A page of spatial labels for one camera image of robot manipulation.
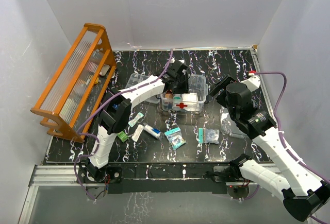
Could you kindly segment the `brown bottle orange cap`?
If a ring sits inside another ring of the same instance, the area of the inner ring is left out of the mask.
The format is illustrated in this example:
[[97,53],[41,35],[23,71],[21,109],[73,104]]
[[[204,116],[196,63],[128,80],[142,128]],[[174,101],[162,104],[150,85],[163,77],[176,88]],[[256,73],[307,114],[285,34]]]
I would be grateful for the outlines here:
[[165,98],[165,103],[167,103],[168,105],[173,104],[173,93],[171,91],[167,91],[164,95],[164,98]]

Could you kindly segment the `white bottle green label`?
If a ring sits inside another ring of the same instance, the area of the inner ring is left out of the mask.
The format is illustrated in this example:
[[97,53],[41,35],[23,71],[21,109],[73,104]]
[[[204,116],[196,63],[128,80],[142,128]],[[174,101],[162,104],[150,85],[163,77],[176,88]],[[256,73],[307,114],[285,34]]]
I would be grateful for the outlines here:
[[179,104],[181,101],[182,101],[182,97],[181,97],[180,94],[175,94],[175,95],[173,96],[173,102],[174,102],[175,104]]

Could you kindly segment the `white blue packet bag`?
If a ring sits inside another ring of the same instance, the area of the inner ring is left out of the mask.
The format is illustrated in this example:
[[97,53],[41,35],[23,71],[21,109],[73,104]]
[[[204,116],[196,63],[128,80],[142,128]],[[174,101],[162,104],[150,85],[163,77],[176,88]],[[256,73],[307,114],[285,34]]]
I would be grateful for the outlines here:
[[196,104],[198,103],[198,95],[197,93],[186,93],[181,95],[184,109],[186,110],[194,110],[196,108]]

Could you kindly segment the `clear first aid box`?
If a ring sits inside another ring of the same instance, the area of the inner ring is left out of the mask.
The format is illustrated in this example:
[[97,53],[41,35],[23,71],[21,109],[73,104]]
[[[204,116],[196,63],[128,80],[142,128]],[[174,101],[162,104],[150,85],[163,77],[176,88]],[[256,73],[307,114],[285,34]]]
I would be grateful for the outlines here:
[[191,75],[188,79],[188,87],[189,93],[161,94],[161,109],[168,112],[201,113],[208,95],[206,77],[203,75]]

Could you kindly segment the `teal clear zip bag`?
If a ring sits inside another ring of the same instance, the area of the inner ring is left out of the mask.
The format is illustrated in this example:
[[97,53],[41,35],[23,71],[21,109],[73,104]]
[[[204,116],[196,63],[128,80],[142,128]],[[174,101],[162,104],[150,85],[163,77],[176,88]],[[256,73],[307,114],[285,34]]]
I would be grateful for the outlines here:
[[220,131],[218,129],[199,128],[198,142],[199,144],[218,144]]

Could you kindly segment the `white blue ointment tube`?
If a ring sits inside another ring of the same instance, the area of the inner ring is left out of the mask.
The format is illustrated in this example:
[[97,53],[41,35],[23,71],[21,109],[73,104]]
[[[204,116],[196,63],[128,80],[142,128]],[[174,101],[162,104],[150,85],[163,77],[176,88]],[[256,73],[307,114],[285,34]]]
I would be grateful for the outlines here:
[[161,132],[158,129],[155,129],[148,124],[145,124],[143,129],[144,129],[144,131],[146,131],[148,134],[150,134],[154,138],[156,138],[156,139],[161,138]]

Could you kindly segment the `long white teal sachet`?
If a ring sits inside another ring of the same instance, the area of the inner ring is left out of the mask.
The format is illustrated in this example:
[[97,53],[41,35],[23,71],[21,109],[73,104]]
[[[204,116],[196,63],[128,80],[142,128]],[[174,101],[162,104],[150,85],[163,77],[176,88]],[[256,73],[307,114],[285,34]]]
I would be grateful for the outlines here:
[[139,124],[138,127],[136,128],[134,134],[132,135],[131,139],[134,142],[137,142],[143,130],[144,130],[144,126]]

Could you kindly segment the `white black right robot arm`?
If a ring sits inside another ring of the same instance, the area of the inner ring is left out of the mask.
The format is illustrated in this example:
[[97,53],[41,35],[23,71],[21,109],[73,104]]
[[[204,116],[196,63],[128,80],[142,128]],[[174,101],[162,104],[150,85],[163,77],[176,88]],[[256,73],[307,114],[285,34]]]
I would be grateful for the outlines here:
[[252,92],[259,87],[260,78],[250,72],[244,81],[224,77],[211,86],[209,94],[227,109],[237,128],[271,158],[280,173],[242,154],[210,176],[223,181],[253,181],[281,200],[293,218],[304,222],[329,202],[329,180],[312,171],[284,140],[269,112],[255,106]]

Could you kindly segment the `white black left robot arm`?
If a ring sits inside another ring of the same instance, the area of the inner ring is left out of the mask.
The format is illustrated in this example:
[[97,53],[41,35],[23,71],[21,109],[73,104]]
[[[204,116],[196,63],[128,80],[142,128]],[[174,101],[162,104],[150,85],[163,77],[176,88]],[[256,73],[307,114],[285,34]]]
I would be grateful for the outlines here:
[[130,88],[110,91],[109,99],[100,107],[97,136],[93,150],[85,162],[85,175],[95,182],[102,182],[106,178],[105,166],[108,164],[112,145],[117,134],[128,126],[131,110],[166,91],[173,94],[188,93],[190,75],[189,67],[175,60],[161,73],[153,74]]

